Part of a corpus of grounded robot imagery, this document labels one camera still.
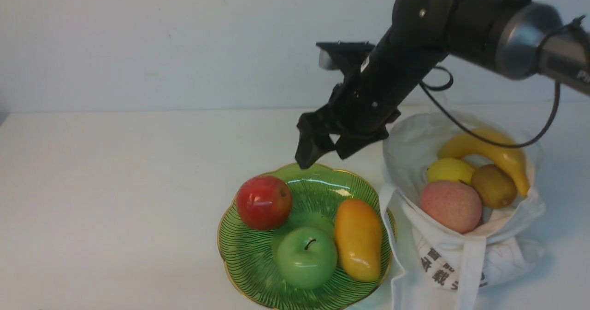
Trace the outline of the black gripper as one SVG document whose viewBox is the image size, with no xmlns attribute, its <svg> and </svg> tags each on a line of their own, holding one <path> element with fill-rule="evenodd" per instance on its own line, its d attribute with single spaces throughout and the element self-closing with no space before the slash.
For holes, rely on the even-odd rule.
<svg viewBox="0 0 590 310">
<path fill-rule="evenodd" d="M 328 105 L 299 117 L 299 167 L 307 170 L 334 150 L 344 160 L 387 139 L 386 121 L 447 56 L 437 39 L 390 27 L 365 61 L 345 76 Z M 336 144 L 331 135 L 340 135 Z"/>
</svg>

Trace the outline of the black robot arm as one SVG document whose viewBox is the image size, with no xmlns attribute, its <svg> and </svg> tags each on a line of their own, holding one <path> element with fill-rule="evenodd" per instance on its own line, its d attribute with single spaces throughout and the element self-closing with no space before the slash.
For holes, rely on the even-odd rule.
<svg viewBox="0 0 590 310">
<path fill-rule="evenodd" d="M 344 80 L 329 102 L 303 113 L 295 160 L 309 169 L 335 151 L 341 159 L 388 137 L 386 125 L 400 116 L 399 104 L 416 87 L 430 95 L 453 85 L 429 86 L 424 77 L 447 56 L 514 81 L 540 74 L 555 82 L 552 112 L 542 131 L 522 144 L 502 144 L 476 135 L 444 111 L 470 136 L 503 148 L 536 143 L 558 110 L 561 85 L 589 94 L 589 33 L 583 18 L 563 23 L 558 11 L 533 0 L 395 0 L 392 24 L 378 44 L 318 42 L 319 65 L 339 70 Z"/>
</svg>

